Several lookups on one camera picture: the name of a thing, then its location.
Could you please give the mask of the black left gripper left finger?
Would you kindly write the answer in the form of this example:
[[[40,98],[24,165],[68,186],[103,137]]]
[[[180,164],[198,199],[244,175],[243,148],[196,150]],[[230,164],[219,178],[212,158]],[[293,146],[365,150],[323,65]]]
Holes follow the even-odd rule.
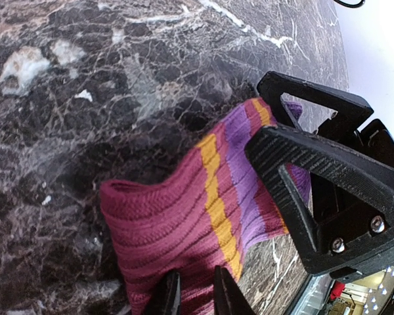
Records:
[[[181,313],[181,276],[170,270],[156,285],[143,310],[144,315],[178,315]]]

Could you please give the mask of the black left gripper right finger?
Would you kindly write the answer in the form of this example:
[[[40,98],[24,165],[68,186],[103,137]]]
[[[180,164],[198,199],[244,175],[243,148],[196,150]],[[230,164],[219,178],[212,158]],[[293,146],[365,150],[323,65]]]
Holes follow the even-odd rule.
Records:
[[[215,267],[213,302],[216,315],[255,315],[229,270]]]

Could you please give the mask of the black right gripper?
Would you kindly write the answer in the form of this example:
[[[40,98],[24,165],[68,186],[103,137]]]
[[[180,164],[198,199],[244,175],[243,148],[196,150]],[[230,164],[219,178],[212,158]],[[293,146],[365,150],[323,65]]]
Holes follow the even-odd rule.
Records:
[[[262,127],[246,144],[251,166],[276,203],[305,270],[352,282],[394,266],[394,140],[355,94],[274,71],[257,85],[282,125]],[[320,135],[301,129],[281,95],[337,114]]]

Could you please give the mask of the purple maroon striped sock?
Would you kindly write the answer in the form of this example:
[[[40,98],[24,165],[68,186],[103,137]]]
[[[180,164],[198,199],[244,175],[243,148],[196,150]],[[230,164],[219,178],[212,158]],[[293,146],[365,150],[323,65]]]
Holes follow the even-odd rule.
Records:
[[[244,153],[263,126],[275,125],[261,98],[237,105],[159,184],[108,180],[100,210],[110,229],[134,314],[158,282],[181,276],[181,313],[210,314],[216,266],[235,280],[248,249],[287,233],[272,197]]]

